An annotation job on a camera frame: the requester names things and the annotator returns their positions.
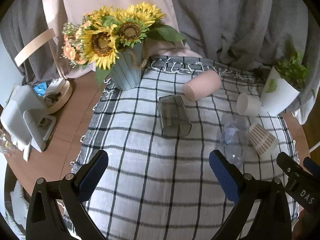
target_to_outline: artificial flower bouquet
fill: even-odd
[[[164,16],[156,5],[145,2],[130,5],[126,10],[102,6],[98,11],[84,14],[80,25],[64,25],[62,56],[69,59],[73,67],[85,68],[95,62],[99,70],[96,73],[102,75],[97,80],[104,80],[119,59],[119,51],[133,48],[145,37],[185,43],[177,30],[161,22]]]

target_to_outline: transparent plastic container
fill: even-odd
[[[221,119],[222,133],[218,138],[219,150],[239,169],[244,163],[249,143],[249,122],[246,116],[224,114]]]
[[[187,136],[191,122],[181,96],[161,97],[157,104],[163,138]]]
[[[0,130],[0,153],[7,157],[15,155],[16,147],[11,143],[11,139],[2,130]]]

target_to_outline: flower pot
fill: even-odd
[[[137,43],[133,48],[119,51],[119,58],[116,59],[108,75],[118,89],[129,90],[140,84],[141,69],[137,66],[140,66],[142,61],[142,47],[143,43]]]
[[[271,93],[267,93],[272,79],[275,80],[276,90]],[[262,90],[260,101],[262,103],[262,107],[269,114],[278,115],[297,98],[299,93],[299,91],[281,78],[277,70],[272,67],[266,84]]]

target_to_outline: white device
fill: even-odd
[[[42,152],[57,119],[47,114],[47,107],[29,85],[19,87],[4,108],[3,127],[25,145],[23,158],[28,161],[30,145]]]

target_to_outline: gray curtain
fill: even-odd
[[[1,38],[13,61],[23,47],[47,29],[42,0],[15,0],[0,23]],[[59,77],[48,43],[17,68],[24,76],[23,85]]]
[[[320,85],[320,28],[302,0],[172,0],[179,30],[205,58],[250,70],[289,59],[287,41],[305,52],[307,87],[287,108],[305,123]]]

